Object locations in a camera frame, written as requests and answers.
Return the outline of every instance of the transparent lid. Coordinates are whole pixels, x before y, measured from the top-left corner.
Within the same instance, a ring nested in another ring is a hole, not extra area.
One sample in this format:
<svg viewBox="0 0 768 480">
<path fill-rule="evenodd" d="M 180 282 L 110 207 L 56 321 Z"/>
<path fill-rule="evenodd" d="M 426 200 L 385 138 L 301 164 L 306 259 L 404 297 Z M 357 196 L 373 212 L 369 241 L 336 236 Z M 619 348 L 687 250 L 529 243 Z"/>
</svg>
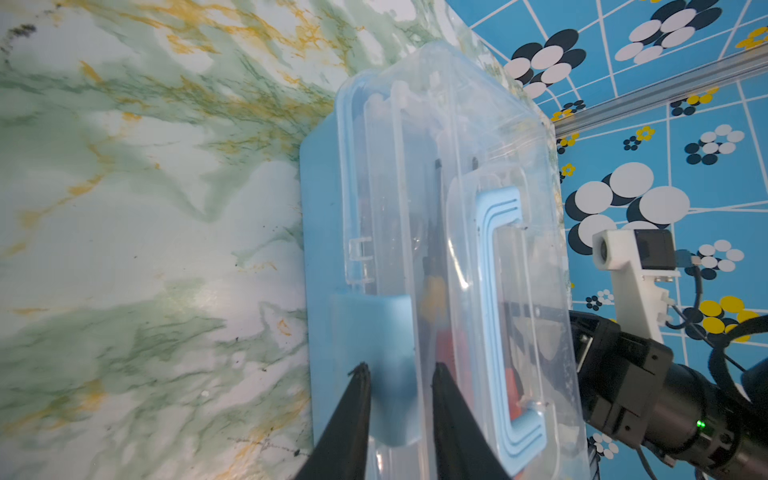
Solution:
<svg viewBox="0 0 768 480">
<path fill-rule="evenodd" d="M 435 478 L 445 362 L 510 475 L 587 478 L 540 117 L 441 42 L 347 81 L 336 115 L 347 283 L 409 296 L 415 339 L 418 425 L 402 445 L 372 431 L 366 477 Z"/>
</svg>

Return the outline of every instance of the marble tabletop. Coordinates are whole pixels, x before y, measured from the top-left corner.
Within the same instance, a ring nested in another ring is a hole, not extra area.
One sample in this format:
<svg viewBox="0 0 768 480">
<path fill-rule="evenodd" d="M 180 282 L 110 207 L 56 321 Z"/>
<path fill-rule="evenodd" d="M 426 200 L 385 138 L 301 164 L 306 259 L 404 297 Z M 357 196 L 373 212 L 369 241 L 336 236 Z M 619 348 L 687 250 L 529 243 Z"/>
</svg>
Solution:
<svg viewBox="0 0 768 480">
<path fill-rule="evenodd" d="M 0 478 L 289 478 L 302 139 L 440 38 L 520 87 L 444 0 L 8 0 L 0 28 Z"/>
</svg>

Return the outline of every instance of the gray metal strip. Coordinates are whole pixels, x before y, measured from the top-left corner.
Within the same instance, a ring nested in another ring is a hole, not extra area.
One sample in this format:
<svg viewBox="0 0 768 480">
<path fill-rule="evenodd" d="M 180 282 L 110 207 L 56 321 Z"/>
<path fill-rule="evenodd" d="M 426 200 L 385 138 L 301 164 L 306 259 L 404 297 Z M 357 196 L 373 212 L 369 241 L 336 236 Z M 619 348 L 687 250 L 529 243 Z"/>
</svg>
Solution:
<svg viewBox="0 0 768 480">
<path fill-rule="evenodd" d="M 586 108 L 554 123 L 558 138 L 610 124 L 620 118 L 680 100 L 691 92 L 733 83 L 768 71 L 768 44 L 740 52 Z"/>
</svg>

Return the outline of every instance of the plastic storage box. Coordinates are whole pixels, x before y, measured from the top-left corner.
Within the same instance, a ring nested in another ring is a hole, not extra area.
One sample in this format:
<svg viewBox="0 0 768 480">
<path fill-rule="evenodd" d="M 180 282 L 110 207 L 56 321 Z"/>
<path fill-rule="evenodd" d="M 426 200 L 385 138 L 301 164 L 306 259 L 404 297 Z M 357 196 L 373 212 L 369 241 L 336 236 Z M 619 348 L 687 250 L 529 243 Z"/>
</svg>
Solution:
<svg viewBox="0 0 768 480">
<path fill-rule="evenodd" d="M 445 362 L 519 478 L 588 478 L 540 117 L 447 44 L 350 78 L 301 145 L 314 437 L 362 361 L 366 478 L 435 478 Z"/>
</svg>

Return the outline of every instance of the blue handle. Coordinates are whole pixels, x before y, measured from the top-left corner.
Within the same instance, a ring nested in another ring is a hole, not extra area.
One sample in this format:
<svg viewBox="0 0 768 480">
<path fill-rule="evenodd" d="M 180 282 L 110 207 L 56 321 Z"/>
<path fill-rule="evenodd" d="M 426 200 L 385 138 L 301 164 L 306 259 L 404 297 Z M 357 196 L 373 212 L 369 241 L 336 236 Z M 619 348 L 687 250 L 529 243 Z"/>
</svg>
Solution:
<svg viewBox="0 0 768 480">
<path fill-rule="evenodd" d="M 514 420 L 509 415 L 503 339 L 499 325 L 493 232 L 502 225 L 522 221 L 520 192 L 515 187 L 481 192 L 475 205 L 478 261 L 483 279 L 481 304 L 485 361 L 499 461 L 509 475 L 516 475 L 547 445 L 545 421 L 540 412 L 527 409 Z"/>
</svg>

